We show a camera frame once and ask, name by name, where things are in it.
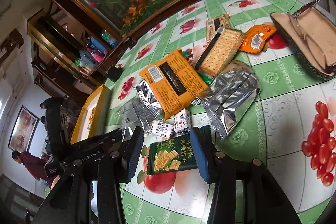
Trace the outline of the green cracker packet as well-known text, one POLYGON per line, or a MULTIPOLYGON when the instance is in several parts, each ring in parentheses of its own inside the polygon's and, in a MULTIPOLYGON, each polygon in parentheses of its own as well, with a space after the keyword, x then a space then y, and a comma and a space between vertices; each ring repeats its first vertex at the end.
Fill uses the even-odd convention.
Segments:
POLYGON ((150 145, 147 175, 197 169, 190 134, 155 142, 150 145))

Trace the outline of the blue white milk candy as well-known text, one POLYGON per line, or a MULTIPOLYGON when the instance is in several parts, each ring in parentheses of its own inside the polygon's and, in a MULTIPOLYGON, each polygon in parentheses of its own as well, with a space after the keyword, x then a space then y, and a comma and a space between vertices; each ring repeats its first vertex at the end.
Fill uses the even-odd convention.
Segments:
POLYGON ((170 139, 174 126, 163 121, 154 120, 150 132, 165 139, 170 139))

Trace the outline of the small silver foil packet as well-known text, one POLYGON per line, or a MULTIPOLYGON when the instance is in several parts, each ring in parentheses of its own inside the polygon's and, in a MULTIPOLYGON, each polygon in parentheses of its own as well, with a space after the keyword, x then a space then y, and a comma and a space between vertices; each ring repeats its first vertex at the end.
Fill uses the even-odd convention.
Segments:
POLYGON ((137 97, 132 98, 118 110, 122 117, 120 130, 123 141, 130 140, 135 128, 141 127, 145 136, 151 134, 151 125, 162 111, 162 107, 154 96, 149 84, 142 80, 134 87, 137 97))

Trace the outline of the large silver foil packet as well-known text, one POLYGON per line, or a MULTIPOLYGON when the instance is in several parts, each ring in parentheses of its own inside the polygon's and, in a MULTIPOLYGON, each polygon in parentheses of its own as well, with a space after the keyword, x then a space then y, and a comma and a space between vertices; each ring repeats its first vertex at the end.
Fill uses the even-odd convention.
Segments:
POLYGON ((191 104, 202 105, 218 137, 225 139, 234 130, 260 93, 254 71, 231 70, 219 74, 191 104))

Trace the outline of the large orange cracker packet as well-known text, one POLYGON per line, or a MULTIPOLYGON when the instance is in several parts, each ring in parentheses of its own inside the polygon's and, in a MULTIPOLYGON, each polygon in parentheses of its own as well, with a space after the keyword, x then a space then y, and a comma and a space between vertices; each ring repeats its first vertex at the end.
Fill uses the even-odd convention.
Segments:
POLYGON ((190 106, 208 85, 179 48, 139 72, 164 112, 164 120, 190 106))

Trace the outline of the small orange snack packet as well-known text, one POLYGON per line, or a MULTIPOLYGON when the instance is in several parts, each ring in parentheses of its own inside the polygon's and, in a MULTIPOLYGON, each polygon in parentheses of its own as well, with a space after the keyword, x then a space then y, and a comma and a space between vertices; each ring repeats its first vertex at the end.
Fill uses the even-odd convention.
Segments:
POLYGON ((269 39, 277 28, 274 25, 259 24, 252 26, 246 33, 239 48, 246 53, 259 53, 264 48, 266 40, 269 39))

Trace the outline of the yellow rimmed white tray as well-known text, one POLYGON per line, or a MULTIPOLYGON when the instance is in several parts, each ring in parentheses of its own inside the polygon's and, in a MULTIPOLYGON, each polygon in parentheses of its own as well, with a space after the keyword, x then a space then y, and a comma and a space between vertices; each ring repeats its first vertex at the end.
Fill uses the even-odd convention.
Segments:
POLYGON ((105 133, 111 96, 111 90, 101 85, 87 98, 77 119, 71 144, 105 133))

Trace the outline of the red white milk candy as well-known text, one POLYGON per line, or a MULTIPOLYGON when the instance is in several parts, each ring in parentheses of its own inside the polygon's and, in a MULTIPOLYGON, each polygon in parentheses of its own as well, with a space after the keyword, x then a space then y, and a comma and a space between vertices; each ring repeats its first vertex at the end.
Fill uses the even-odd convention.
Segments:
POLYGON ((183 109, 174 116, 174 132, 177 135, 187 134, 191 128, 191 114, 189 110, 183 109))

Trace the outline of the person in red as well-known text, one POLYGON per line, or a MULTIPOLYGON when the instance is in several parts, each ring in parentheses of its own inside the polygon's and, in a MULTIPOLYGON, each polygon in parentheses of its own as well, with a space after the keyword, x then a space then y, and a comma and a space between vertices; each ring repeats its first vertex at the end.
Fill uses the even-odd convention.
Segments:
POLYGON ((19 164, 23 164, 28 172, 36 180, 44 180, 51 187, 55 177, 48 177, 45 171, 45 161, 39 157, 31 155, 29 152, 13 151, 12 158, 19 164))

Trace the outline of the black round device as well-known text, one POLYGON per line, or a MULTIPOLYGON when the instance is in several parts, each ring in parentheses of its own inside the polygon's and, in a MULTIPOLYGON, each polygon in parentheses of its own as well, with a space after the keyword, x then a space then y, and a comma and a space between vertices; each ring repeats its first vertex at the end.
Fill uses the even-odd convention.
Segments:
POLYGON ((123 68, 118 67, 116 65, 111 65, 105 71, 106 77, 114 83, 121 77, 122 73, 123 73, 123 68))

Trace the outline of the green floral tablecloth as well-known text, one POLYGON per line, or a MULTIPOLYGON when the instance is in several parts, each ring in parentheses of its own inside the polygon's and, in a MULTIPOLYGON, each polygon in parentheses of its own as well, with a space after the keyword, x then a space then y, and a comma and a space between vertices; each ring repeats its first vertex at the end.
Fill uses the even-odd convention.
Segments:
MULTIPOLYGON (((122 75, 106 81, 112 91, 108 127, 121 124, 118 110, 138 94, 140 72, 175 50, 191 53, 196 64, 206 46, 208 19, 230 16, 242 32, 271 20, 272 13, 290 14, 309 0, 202 0, 192 11, 180 11, 147 32, 120 58, 122 75)), ((301 145, 316 115, 315 104, 327 105, 335 120, 335 80, 314 77, 298 54, 283 42, 265 51, 238 51, 235 59, 252 68, 244 75, 220 74, 205 101, 189 106, 194 127, 211 126, 215 147, 233 159, 261 160, 286 194, 302 223, 317 223, 335 195, 335 181, 324 185, 301 145)), ((206 223, 214 193, 197 169, 147 176, 141 155, 134 178, 121 186, 127 223, 206 223)))

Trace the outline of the dark wooden shelf unit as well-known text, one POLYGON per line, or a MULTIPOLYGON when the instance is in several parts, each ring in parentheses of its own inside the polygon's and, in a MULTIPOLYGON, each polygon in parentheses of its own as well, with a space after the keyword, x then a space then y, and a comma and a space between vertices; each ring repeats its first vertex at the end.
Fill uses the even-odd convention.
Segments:
POLYGON ((27 21, 34 83, 53 97, 83 105, 108 78, 125 46, 108 32, 93 34, 54 1, 27 21))

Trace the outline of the tan barcode cracker packet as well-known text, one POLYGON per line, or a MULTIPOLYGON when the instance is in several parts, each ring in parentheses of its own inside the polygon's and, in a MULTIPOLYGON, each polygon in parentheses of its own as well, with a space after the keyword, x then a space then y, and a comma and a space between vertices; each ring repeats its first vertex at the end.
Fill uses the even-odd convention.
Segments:
POLYGON ((231 28, 230 15, 223 14, 206 21, 206 43, 209 43, 219 28, 231 28))

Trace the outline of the open glasses case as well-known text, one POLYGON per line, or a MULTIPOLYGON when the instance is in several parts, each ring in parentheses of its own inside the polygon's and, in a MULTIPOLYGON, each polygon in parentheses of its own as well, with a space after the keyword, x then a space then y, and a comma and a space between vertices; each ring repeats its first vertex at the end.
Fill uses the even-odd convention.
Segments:
POLYGON ((299 16, 272 13, 275 27, 294 49, 299 62, 315 77, 335 77, 335 24, 315 7, 299 16))

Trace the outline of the framed wall painting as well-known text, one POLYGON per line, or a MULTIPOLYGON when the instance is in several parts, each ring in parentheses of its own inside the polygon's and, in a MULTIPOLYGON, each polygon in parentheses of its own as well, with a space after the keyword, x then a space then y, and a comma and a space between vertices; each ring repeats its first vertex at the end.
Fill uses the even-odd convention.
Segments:
POLYGON ((21 106, 12 129, 8 147, 12 151, 29 151, 40 119, 25 106, 21 106))

